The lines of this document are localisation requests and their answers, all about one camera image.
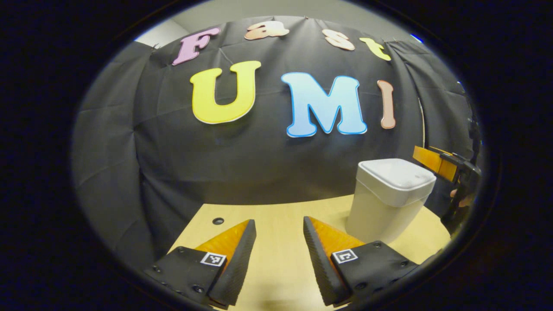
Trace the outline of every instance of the blue letter m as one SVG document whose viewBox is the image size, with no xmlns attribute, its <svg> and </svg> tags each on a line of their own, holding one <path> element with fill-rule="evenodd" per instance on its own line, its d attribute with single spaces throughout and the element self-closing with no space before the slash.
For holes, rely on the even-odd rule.
<svg viewBox="0 0 553 311">
<path fill-rule="evenodd" d="M 334 79 L 330 94 L 321 88 L 315 79 L 304 72 L 290 72 L 282 75 L 281 80 L 290 86 L 292 93 L 293 122 L 286 132 L 290 137 L 313 136 L 317 127 L 309 120 L 309 109 L 325 133 L 330 133 L 341 111 L 342 120 L 338 131 L 342 134 L 363 134 L 367 125 L 363 122 L 357 87 L 359 81 L 348 76 Z"/>
</svg>

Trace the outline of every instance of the yellow letter u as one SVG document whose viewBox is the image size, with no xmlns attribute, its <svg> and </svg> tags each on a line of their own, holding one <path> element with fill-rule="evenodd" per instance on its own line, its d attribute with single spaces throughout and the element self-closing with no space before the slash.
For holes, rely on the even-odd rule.
<svg viewBox="0 0 553 311">
<path fill-rule="evenodd" d="M 190 78 L 194 85 L 192 91 L 192 111 L 194 116 L 204 123 L 217 124 L 232 122 L 243 117 L 253 107 L 255 101 L 255 70 L 261 63 L 243 61 L 231 66 L 236 72 L 236 99 L 228 105 L 215 102 L 215 80 L 221 75 L 220 68 L 200 71 Z"/>
</svg>

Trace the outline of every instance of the white trash can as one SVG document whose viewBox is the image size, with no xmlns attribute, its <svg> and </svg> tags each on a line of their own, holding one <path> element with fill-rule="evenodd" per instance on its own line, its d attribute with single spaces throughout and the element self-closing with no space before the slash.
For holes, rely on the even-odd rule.
<svg viewBox="0 0 553 311">
<path fill-rule="evenodd" d="M 370 243 L 394 241 L 420 211 L 434 188 L 434 174 L 402 159 L 359 163 L 346 232 Z"/>
</svg>

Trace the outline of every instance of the black fabric backdrop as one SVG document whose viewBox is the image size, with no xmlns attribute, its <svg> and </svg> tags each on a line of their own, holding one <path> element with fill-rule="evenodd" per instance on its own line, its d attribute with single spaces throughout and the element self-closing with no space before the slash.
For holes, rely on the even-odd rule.
<svg viewBox="0 0 553 311">
<path fill-rule="evenodd" d="M 290 33 L 244 39 L 248 26 L 264 20 L 281 21 Z M 132 266 L 142 268 L 163 256 L 203 203 L 279 204 L 352 194 L 358 162 L 415 163 L 413 148 L 422 146 L 423 136 L 427 146 L 472 155 L 465 92 L 424 45 L 383 42 L 301 17 L 248 18 L 217 27 L 220 34 L 198 57 L 177 66 L 171 63 L 180 40 L 157 50 L 130 44 L 98 76 L 77 115 L 72 146 L 77 196 L 100 238 Z M 325 28 L 348 36 L 356 49 L 330 45 L 321 33 Z M 376 57 L 361 37 L 385 46 L 392 60 Z M 230 123 L 198 121 L 190 77 L 221 68 L 215 98 L 224 105 L 236 96 L 236 75 L 229 67 L 249 60 L 262 64 L 250 112 Z M 367 132 L 343 135 L 335 125 L 325 134 L 317 125 L 312 137 L 288 137 L 291 94 L 280 80 L 287 72 L 311 74 L 326 92 L 336 76 L 359 80 Z M 378 80 L 394 86 L 393 129 L 380 126 Z M 429 198 L 437 214 L 447 191 Z"/>
</svg>

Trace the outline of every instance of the table surface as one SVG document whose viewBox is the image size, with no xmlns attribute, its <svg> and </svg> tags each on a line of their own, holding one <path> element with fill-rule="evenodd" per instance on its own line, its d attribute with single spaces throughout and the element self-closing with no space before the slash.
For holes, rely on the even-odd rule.
<svg viewBox="0 0 553 311">
<path fill-rule="evenodd" d="M 353 195 L 271 205 L 203 204 L 169 251 L 195 248 L 242 221 L 255 220 L 257 238 L 236 306 L 229 310 L 335 310 L 325 306 L 315 281 L 303 233 L 303 217 L 312 216 L 346 232 Z M 225 221 L 214 225 L 212 220 Z M 389 244 L 420 264 L 443 248 L 450 235 L 438 216 L 423 207 L 405 231 Z"/>
</svg>

